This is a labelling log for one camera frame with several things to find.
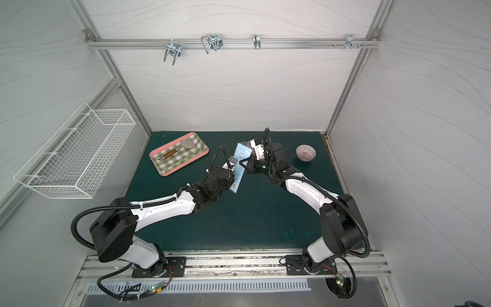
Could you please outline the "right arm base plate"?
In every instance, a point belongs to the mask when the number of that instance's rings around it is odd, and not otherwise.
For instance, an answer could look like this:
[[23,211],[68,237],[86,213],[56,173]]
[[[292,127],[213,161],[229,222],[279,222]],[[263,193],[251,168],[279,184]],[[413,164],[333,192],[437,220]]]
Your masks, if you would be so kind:
[[329,259],[314,263],[306,255],[286,255],[279,260],[288,276],[334,276],[337,275],[336,264]]

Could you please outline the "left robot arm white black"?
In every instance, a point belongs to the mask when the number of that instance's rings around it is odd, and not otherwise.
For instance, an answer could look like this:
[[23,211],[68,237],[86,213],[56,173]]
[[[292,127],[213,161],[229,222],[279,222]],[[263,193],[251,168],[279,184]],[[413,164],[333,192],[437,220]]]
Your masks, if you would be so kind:
[[198,212],[220,199],[223,191],[234,182],[233,173],[226,168],[215,168],[177,194],[144,202],[115,199],[107,210],[90,226],[90,235],[102,263],[124,260],[145,272],[145,276],[161,276],[168,261],[158,244],[148,243],[136,232],[154,223]]

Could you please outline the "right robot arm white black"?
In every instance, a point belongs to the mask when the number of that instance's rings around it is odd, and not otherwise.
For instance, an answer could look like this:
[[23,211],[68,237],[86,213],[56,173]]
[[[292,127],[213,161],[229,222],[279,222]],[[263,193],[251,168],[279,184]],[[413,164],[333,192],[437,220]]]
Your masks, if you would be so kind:
[[289,165],[279,143],[258,138],[245,145],[251,149],[251,154],[241,158],[239,164],[248,173],[267,175],[275,186],[303,200],[320,217],[321,237],[305,248],[301,257],[307,272],[316,274],[326,260],[345,255],[358,258],[370,255],[368,230],[352,196],[331,193],[308,179]]

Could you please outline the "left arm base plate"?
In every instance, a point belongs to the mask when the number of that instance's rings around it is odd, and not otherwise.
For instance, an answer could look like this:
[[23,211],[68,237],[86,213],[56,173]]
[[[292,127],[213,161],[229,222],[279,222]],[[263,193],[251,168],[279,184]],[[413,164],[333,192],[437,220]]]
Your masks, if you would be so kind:
[[167,257],[165,261],[159,260],[148,269],[143,269],[137,265],[132,272],[133,278],[181,278],[184,276],[185,257]]

